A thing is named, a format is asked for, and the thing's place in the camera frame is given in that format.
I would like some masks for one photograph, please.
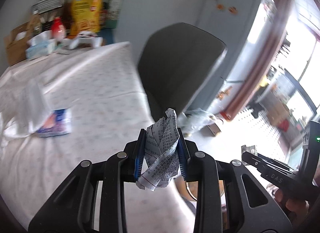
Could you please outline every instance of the screw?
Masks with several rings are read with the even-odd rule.
[[[81,167],[88,167],[90,165],[90,162],[88,160],[84,160],[81,162]]]
[[[118,156],[118,158],[125,158],[125,157],[127,157],[127,154],[125,152],[119,152],[117,154],[117,156]]]
[[[199,158],[203,158],[203,157],[204,157],[204,152],[197,151],[197,152],[195,153],[195,156],[196,156],[196,157],[199,157]]]
[[[236,166],[236,167],[241,165],[241,162],[239,160],[232,160],[231,163],[233,164],[233,166]]]

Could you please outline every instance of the crumpled paper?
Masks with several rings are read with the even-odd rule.
[[[180,136],[177,129],[177,115],[171,108],[165,113],[167,118],[160,118],[147,128],[145,160],[148,169],[136,182],[140,189],[147,187],[153,191],[158,187],[166,187],[178,173],[179,157],[176,148]]]

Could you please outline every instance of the green box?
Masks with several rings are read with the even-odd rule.
[[[116,28],[122,6],[122,0],[108,1],[108,16],[106,20],[106,28]]]

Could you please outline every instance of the refrigerator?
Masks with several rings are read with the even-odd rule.
[[[217,114],[228,106],[263,50],[275,11],[273,0],[203,0],[195,26],[222,40],[228,51],[189,110]]]

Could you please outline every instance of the hand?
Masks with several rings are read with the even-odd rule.
[[[275,200],[278,202],[278,204],[283,199],[283,192],[282,190],[278,189],[275,192]],[[295,218],[291,221],[292,225],[294,227],[300,225],[302,221],[305,219],[308,213],[309,204],[306,201],[297,200],[297,199],[288,199],[288,201],[285,204],[286,208],[294,212],[296,214]]]

